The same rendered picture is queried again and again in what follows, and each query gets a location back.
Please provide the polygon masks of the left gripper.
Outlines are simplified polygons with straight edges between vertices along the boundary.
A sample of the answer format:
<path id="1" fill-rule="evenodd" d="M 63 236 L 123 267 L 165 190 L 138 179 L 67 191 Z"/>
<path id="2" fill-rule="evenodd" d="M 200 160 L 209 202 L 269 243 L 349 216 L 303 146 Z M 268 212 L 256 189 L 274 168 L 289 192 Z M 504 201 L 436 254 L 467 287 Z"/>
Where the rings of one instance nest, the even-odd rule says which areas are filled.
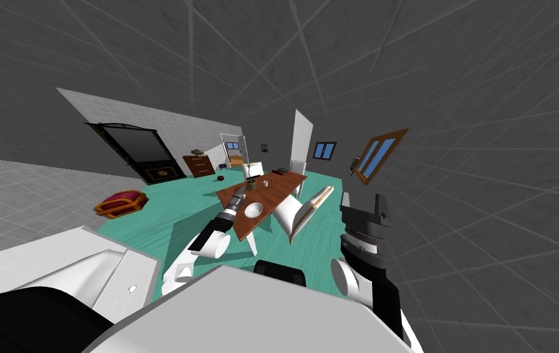
<path id="1" fill-rule="evenodd" d="M 229 209 L 231 209 L 234 213 L 236 213 L 238 209 L 241 208 L 241 205 L 244 202 L 245 189 L 246 186 L 240 186 L 239 188 L 237 188 L 231 200 L 229 201 Z"/>

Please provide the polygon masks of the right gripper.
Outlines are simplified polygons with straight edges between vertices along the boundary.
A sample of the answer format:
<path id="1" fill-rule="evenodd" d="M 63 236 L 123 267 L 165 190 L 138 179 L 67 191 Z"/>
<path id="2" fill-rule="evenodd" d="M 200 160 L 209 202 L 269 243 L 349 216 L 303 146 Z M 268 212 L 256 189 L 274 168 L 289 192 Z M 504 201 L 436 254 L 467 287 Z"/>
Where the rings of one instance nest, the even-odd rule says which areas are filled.
<path id="1" fill-rule="evenodd" d="M 385 195 L 375 195 L 375 209 L 372 212 L 350 206 L 349 193 L 343 192 L 340 206 L 341 222 L 348 232 L 361 233 L 371 237 L 383 237 L 384 229 L 392 227 L 392 222 L 389 219 L 389 204 Z"/>

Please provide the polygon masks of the brown wooden table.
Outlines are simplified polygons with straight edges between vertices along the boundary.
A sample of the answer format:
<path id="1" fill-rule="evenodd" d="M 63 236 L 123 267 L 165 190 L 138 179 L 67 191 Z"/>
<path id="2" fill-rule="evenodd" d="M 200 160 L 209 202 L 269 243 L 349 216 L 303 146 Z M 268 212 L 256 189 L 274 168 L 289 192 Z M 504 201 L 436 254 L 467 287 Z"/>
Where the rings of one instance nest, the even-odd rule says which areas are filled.
<path id="1" fill-rule="evenodd" d="M 233 230 L 239 241 L 247 240 L 254 255 L 257 254 L 257 249 L 253 238 L 253 230 L 305 179 L 306 176 L 293 172 L 287 172 L 283 175 L 271 172 L 256 178 L 256 188 L 254 190 L 249 190 L 246 183 L 242 182 L 221 189 L 216 193 L 222 205 L 226 206 L 237 188 L 246 186 L 245 199 L 237 211 Z M 263 185 L 264 180 L 268 180 L 267 187 Z M 251 219 L 245 216 L 244 211 L 253 202 L 260 202 L 263 205 L 263 210 L 258 218 Z"/>

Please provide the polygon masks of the wooden framed blue window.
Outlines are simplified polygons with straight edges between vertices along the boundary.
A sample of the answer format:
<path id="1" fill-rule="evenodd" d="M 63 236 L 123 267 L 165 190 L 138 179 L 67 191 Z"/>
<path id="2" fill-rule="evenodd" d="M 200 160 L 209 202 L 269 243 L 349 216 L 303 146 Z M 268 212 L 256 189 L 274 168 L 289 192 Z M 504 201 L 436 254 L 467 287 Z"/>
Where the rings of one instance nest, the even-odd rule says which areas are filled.
<path id="1" fill-rule="evenodd" d="M 374 178 L 381 166 L 399 145 L 408 129 L 393 131 L 373 137 L 365 147 L 354 173 L 360 182 L 366 186 Z"/>

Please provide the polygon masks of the brown wooden dresser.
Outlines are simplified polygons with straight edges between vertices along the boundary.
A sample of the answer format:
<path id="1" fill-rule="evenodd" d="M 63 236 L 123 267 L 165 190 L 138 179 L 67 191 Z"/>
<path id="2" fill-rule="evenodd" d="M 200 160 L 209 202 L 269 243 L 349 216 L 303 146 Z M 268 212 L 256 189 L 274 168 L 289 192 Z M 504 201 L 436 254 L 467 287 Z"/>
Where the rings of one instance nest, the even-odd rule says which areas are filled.
<path id="1" fill-rule="evenodd" d="M 183 160 L 194 178 L 215 174 L 210 158 L 202 150 L 191 150 L 190 154 L 183 156 Z"/>

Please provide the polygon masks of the white door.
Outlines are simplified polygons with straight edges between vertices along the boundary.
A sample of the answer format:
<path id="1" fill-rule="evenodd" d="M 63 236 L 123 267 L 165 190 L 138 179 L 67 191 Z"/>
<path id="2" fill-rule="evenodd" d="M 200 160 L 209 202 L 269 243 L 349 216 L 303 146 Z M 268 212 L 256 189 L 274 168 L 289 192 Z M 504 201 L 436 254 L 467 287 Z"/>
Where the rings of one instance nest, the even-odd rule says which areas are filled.
<path id="1" fill-rule="evenodd" d="M 249 163 L 249 156 L 244 135 L 220 133 L 220 136 L 222 147 L 227 158 L 226 163 L 229 168 Z"/>

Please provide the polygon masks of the white chair with wooden trim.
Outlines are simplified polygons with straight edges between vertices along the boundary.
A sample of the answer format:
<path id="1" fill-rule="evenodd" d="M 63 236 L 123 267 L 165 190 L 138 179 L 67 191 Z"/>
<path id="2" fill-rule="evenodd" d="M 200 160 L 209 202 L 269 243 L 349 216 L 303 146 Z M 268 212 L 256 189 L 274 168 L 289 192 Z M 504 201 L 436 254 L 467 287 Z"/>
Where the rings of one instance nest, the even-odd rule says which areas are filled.
<path id="1" fill-rule="evenodd" d="M 274 217 L 289 237 L 290 245 L 293 245 L 294 238 L 310 222 L 316 210 L 333 191 L 333 186 L 326 186 L 304 204 L 289 195 L 273 210 Z"/>

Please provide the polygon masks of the dark framed blue window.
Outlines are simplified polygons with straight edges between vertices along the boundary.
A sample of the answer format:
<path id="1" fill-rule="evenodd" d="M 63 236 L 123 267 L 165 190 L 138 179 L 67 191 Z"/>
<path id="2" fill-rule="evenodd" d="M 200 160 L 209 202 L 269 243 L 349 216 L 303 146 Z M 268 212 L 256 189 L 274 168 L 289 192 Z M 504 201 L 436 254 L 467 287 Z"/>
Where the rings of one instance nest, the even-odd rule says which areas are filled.
<path id="1" fill-rule="evenodd" d="M 330 161 L 337 142 L 316 142 L 313 152 L 313 159 Z"/>

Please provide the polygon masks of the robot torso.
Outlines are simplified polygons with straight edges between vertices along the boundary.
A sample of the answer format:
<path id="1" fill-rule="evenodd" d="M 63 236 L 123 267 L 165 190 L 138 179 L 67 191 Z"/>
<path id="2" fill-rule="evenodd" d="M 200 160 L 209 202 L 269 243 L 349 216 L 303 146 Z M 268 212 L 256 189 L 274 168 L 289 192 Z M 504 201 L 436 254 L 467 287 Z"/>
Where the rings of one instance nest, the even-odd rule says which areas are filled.
<path id="1" fill-rule="evenodd" d="M 414 353 L 361 303 L 227 265 L 109 328 L 82 353 Z"/>

